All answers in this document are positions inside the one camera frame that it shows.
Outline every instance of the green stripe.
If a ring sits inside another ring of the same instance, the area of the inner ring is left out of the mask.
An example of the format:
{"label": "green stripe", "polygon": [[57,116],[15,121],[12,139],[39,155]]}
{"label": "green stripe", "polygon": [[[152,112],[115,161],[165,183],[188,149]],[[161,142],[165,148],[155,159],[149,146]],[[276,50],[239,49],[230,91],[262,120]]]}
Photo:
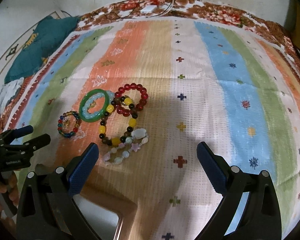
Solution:
{"label": "green stripe", "polygon": [[276,164],[277,182],[275,188],[281,207],[282,228],[286,228],[295,202],[294,187],[296,176],[293,176],[293,174],[297,165],[294,152],[295,142],[290,120],[286,116],[286,109],[278,97],[277,86],[255,59],[244,41],[231,30],[223,28],[219,28],[219,30],[227,38],[232,47],[240,53],[246,63],[250,78],[255,87],[257,87],[268,124],[268,136],[273,148],[273,159]]}
{"label": "green stripe", "polygon": [[[113,27],[105,27],[96,30],[91,36],[83,39],[79,47],[69,56],[66,63],[56,72],[54,77],[49,82],[49,86],[45,89],[40,100],[34,107],[29,125],[34,127],[34,132],[23,138],[23,142],[31,138],[41,135],[44,128],[44,123],[53,109],[53,103],[48,106],[47,102],[50,98],[59,98],[66,87],[67,79],[61,84],[60,80],[64,77],[70,77],[75,68],[82,62],[84,57],[98,44],[100,36],[111,30]],[[23,169],[19,172],[18,188],[22,189],[22,185],[28,174],[28,169]]]}

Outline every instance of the yellow bead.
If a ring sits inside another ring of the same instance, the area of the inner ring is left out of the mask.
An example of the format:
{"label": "yellow bead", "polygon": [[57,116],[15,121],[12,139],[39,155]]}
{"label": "yellow bead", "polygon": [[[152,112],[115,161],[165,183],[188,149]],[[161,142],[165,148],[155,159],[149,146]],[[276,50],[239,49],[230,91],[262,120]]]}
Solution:
{"label": "yellow bead", "polygon": [[114,106],[113,105],[107,106],[107,112],[112,113],[113,110],[114,110]]}
{"label": "yellow bead", "polygon": [[121,143],[118,137],[113,138],[111,141],[113,146],[118,146]]}
{"label": "yellow bead", "polygon": [[124,103],[128,106],[128,105],[132,104],[133,101],[132,101],[131,98],[126,98],[126,99],[124,100]]}
{"label": "yellow bead", "polygon": [[106,133],[106,127],[104,125],[100,125],[99,133]]}
{"label": "yellow bead", "polygon": [[134,118],[131,118],[131,119],[129,120],[129,126],[131,126],[131,127],[135,127],[135,126],[136,126],[136,124],[137,124],[137,120],[136,120],[136,119],[134,119]]}

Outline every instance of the orange stripe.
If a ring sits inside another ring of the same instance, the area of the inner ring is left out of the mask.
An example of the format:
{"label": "orange stripe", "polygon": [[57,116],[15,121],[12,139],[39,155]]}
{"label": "orange stripe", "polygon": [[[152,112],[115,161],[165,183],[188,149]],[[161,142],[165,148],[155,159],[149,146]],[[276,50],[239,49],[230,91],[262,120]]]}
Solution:
{"label": "orange stripe", "polygon": [[271,61],[275,64],[276,68],[282,74],[286,84],[292,91],[293,97],[297,103],[298,109],[300,111],[300,84],[291,72],[287,63],[281,58],[279,53],[270,45],[263,41],[257,40],[261,46],[265,49],[267,55],[270,57]]}
{"label": "orange stripe", "polygon": [[[75,111],[79,110],[82,98],[90,90],[100,88],[116,92],[118,87],[128,82],[127,76],[129,76],[130,73],[135,72],[136,56],[143,43],[148,26],[149,24],[146,21],[125,23],[124,27],[116,33],[113,42],[110,44],[103,57],[93,65],[89,78],[85,82],[79,93],[78,100],[72,106],[72,109]],[[115,49],[117,51],[122,50],[122,52],[115,55]],[[106,62],[107,60],[113,61],[114,64],[108,66],[103,65],[103,62]],[[105,77],[107,82],[101,84],[99,87],[93,87],[93,80],[95,80],[98,75]],[[104,101],[97,100],[96,103],[96,107],[101,108]],[[80,155],[82,153],[80,150],[85,149],[90,142],[97,143],[100,152],[107,152],[106,148],[99,143],[98,127],[99,122],[82,122],[81,129],[85,132],[84,138],[77,139],[76,141],[65,138],[61,139],[56,152],[55,166],[68,164],[73,157]]]}

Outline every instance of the star-shaped bead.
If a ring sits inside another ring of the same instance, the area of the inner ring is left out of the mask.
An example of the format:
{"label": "star-shaped bead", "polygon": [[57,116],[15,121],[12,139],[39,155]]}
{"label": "star-shaped bead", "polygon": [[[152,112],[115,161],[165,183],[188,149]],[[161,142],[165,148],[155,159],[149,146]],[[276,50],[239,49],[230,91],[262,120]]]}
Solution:
{"label": "star-shaped bead", "polygon": [[134,152],[137,152],[138,150],[140,150],[140,146],[138,143],[132,143],[131,144],[131,149],[134,151]]}

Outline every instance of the bedsheet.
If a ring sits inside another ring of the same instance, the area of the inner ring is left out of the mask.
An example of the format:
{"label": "bedsheet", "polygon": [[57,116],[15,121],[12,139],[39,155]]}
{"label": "bedsheet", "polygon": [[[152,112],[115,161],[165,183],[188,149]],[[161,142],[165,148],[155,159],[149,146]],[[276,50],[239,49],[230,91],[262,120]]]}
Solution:
{"label": "bedsheet", "polygon": [[[90,142],[104,155],[108,147],[98,137],[98,122],[82,122],[67,139],[58,134],[59,116],[78,111],[90,90],[115,92],[126,83],[141,83],[149,100],[137,121],[149,142],[120,165],[99,158],[87,181],[138,205],[130,239],[171,233],[191,240],[208,222],[221,196],[196,158],[201,141],[244,172],[270,172],[285,237],[300,219],[299,68],[280,43],[203,18],[121,19],[77,29],[24,81],[3,117],[4,129],[30,124],[31,137],[51,135],[50,145],[19,173],[19,187],[36,164],[66,165]],[[139,98],[136,91],[128,95]],[[122,135],[127,123],[128,118],[112,115],[107,135]]]}

